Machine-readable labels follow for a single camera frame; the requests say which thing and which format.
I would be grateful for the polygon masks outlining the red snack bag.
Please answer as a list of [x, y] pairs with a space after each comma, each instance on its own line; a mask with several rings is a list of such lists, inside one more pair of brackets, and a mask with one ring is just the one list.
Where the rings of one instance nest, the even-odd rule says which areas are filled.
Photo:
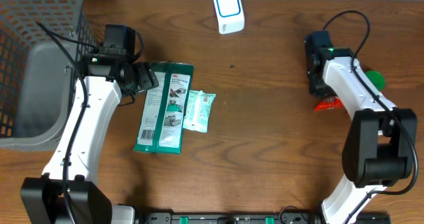
[[314, 111], [324, 111], [330, 109], [342, 109], [344, 107], [342, 101], [337, 96], [328, 96], [323, 98], [316, 106]]

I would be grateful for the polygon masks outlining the green white package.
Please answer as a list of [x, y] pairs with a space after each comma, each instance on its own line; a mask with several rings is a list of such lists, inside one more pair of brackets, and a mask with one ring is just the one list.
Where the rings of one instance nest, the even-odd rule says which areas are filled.
[[183, 119], [194, 66], [155, 62], [152, 71], [158, 87], [146, 93], [134, 150], [156, 154], [180, 154]]

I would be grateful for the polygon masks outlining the green capped white jar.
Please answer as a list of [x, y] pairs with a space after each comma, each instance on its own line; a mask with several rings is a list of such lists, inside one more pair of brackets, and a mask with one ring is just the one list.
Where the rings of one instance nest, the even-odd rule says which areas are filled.
[[382, 91], [385, 88], [386, 81], [381, 73], [376, 70], [368, 70], [365, 74], [378, 91]]

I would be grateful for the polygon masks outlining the light blue tissue pack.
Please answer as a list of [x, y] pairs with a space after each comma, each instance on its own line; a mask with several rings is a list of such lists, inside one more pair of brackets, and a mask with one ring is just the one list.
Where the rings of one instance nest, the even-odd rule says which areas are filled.
[[208, 130], [211, 107], [215, 99], [214, 93], [190, 90], [188, 93], [186, 114], [184, 116], [183, 128], [200, 133]]

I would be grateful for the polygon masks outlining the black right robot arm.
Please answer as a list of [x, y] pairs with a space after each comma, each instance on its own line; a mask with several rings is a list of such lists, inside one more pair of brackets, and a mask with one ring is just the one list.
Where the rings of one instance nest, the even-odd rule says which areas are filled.
[[356, 223], [378, 194], [399, 180], [417, 177], [417, 116], [399, 109], [372, 84], [349, 48], [333, 46], [329, 32], [304, 39], [309, 93], [336, 97], [351, 118], [342, 151], [343, 177], [321, 202], [321, 223]]

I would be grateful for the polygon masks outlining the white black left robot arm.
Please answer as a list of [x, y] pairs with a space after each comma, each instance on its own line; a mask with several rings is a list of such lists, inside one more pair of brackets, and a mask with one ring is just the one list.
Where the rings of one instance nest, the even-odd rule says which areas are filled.
[[101, 46], [80, 61], [70, 58], [77, 76], [75, 96], [62, 138], [39, 178], [25, 178], [21, 199], [31, 223], [142, 223], [131, 205], [113, 205], [97, 187], [99, 159], [115, 109], [158, 87], [148, 62], [141, 62], [139, 32], [107, 25]]

